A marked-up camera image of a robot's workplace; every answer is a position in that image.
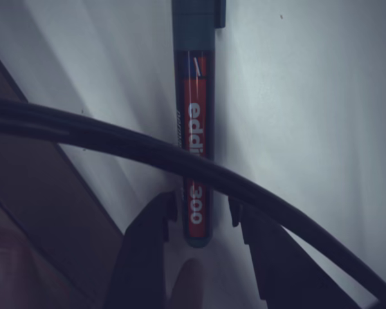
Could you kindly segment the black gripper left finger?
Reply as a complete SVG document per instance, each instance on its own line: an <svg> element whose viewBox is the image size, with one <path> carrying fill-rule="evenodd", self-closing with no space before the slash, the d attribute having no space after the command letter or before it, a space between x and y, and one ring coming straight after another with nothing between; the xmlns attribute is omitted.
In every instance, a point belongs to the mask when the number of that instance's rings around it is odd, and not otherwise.
<svg viewBox="0 0 386 309"><path fill-rule="evenodd" d="M165 308L163 246L177 220L176 194L153 198L127 227L111 277L111 308Z"/></svg>

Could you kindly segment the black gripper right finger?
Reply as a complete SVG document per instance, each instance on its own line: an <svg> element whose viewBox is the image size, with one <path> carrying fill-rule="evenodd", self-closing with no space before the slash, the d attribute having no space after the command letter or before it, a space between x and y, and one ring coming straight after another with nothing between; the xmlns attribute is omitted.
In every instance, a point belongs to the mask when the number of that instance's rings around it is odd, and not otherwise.
<svg viewBox="0 0 386 309"><path fill-rule="evenodd" d="M278 223L229 197L232 225L249 246L268 308L356 308L357 304Z"/></svg>

